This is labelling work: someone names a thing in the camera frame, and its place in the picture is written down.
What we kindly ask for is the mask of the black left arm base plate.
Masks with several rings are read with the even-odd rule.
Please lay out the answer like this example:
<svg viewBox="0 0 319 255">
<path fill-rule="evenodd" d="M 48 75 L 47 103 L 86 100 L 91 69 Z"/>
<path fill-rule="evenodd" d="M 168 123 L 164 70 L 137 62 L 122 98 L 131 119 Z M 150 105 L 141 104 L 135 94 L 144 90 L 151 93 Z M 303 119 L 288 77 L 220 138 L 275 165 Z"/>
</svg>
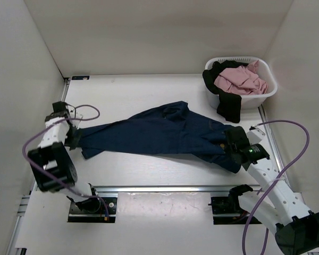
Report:
<svg viewBox="0 0 319 255">
<path fill-rule="evenodd" d="M 71 201 L 68 213 L 69 223 L 115 223 L 117 211 L 117 197 L 108 195 L 103 197 L 106 208 L 100 200 L 89 199 L 88 201 L 75 203 Z"/>
</svg>

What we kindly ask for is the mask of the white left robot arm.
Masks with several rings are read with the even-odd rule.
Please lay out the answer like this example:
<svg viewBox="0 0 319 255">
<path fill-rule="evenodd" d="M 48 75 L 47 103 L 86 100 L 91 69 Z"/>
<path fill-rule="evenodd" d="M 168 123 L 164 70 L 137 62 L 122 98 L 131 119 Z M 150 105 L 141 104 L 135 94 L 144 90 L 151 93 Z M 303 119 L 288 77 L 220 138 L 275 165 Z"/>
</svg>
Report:
<svg viewBox="0 0 319 255">
<path fill-rule="evenodd" d="M 78 125 L 83 116 L 77 108 L 58 101 L 53 112 L 45 117 L 46 132 L 36 149 L 27 152 L 30 166 L 42 192 L 61 193 L 79 210 L 96 213 L 102 208 L 96 189 L 78 180 L 77 171 L 68 154 L 79 146 L 81 132 Z"/>
</svg>

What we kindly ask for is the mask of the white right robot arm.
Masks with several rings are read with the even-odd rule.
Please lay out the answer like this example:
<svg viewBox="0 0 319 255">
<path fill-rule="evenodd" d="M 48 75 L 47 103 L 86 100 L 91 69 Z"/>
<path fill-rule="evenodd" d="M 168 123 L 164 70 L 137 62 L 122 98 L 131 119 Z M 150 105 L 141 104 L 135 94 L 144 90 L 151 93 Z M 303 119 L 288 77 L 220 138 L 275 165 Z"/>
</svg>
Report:
<svg viewBox="0 0 319 255">
<path fill-rule="evenodd" d="M 240 126 L 225 132 L 227 150 L 263 190 L 255 193 L 241 185 L 230 191 L 228 206 L 247 211 L 274 235 L 283 254 L 303 254 L 319 248 L 319 212 L 312 212 L 291 190 L 260 144 L 256 128 L 245 132 Z"/>
</svg>

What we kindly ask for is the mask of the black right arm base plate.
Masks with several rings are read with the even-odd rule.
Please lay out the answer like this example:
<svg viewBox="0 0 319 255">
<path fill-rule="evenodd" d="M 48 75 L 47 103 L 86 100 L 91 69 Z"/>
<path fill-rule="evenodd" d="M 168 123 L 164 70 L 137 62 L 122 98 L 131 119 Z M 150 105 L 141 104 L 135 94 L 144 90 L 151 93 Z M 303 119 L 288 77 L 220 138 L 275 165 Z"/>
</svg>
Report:
<svg viewBox="0 0 319 255">
<path fill-rule="evenodd" d="M 249 212 L 236 207 L 229 197 L 211 197 L 208 204 L 212 208 L 214 225 L 244 225 Z"/>
</svg>

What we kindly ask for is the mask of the dark blue denim trousers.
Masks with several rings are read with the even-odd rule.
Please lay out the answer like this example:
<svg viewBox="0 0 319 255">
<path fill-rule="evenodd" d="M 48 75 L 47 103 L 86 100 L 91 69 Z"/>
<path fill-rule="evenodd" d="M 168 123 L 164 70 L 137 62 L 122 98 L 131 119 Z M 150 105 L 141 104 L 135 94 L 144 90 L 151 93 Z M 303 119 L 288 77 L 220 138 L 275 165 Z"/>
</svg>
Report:
<svg viewBox="0 0 319 255">
<path fill-rule="evenodd" d="M 103 151 L 145 155 L 190 154 L 237 173 L 241 166 L 225 152 L 225 125 L 191 111 L 184 101 L 165 104 L 126 120 L 80 129 L 85 159 Z"/>
</svg>

